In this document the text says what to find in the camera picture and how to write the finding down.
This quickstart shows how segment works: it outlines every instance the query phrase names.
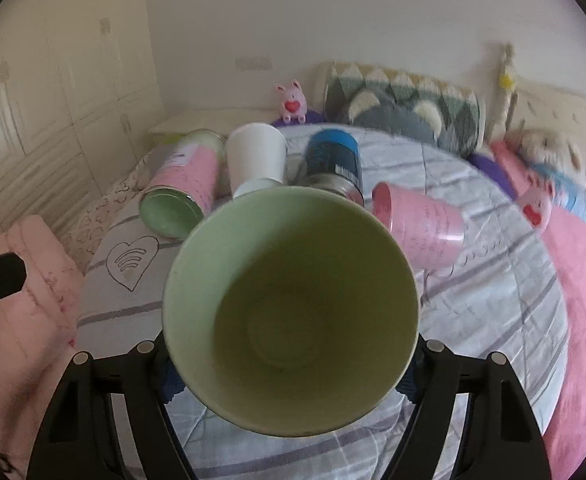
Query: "heart pattern fabric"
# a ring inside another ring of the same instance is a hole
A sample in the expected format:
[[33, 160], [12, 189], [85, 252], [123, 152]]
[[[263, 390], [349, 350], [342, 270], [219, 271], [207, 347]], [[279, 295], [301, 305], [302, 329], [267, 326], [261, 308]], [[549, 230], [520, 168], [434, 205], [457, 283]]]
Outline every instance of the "heart pattern fabric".
[[108, 273], [116, 282], [133, 292], [158, 248], [159, 242], [153, 236], [138, 238], [130, 244], [117, 244], [106, 258]]

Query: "purple cushion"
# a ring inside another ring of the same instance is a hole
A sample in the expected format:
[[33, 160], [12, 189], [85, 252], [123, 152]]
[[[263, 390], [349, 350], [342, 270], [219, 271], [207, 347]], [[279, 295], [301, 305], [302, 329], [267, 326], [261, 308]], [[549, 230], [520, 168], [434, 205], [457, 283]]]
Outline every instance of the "purple cushion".
[[509, 182], [509, 178], [494, 160], [491, 160], [484, 155], [478, 155], [477, 153], [471, 153], [471, 155], [467, 157], [467, 160], [494, 181], [494, 183], [500, 186], [502, 191], [511, 197], [511, 200], [516, 199], [515, 189], [513, 189], [513, 186]]

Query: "green can lid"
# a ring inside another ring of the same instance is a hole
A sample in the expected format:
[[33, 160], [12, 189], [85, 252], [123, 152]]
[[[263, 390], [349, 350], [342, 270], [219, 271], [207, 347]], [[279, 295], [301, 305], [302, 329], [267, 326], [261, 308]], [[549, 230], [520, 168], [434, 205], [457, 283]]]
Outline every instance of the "green can lid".
[[202, 209], [176, 189], [150, 190], [139, 204], [139, 216], [151, 231], [178, 240], [185, 240], [204, 219]]

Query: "blue can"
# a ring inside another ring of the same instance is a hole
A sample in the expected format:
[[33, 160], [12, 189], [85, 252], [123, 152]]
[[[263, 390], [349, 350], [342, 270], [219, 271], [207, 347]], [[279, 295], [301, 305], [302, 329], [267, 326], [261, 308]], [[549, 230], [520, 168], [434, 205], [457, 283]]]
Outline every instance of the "blue can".
[[358, 141], [343, 130], [317, 132], [308, 141], [297, 184], [324, 189], [364, 206]]

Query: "pink bed sheet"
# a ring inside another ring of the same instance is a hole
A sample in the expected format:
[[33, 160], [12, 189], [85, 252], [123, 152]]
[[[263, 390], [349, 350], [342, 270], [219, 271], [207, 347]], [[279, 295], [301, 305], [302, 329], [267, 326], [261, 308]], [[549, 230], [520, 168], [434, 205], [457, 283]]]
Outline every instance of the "pink bed sheet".
[[[503, 142], [491, 147], [521, 195], [529, 187], [527, 168]], [[544, 434], [553, 479], [566, 480], [586, 457], [586, 224], [554, 206], [542, 239], [558, 273], [570, 327], [566, 377]]]
[[39, 216], [0, 235], [26, 263], [21, 292], [0, 300], [0, 453], [23, 478], [44, 412], [74, 354], [84, 277]]

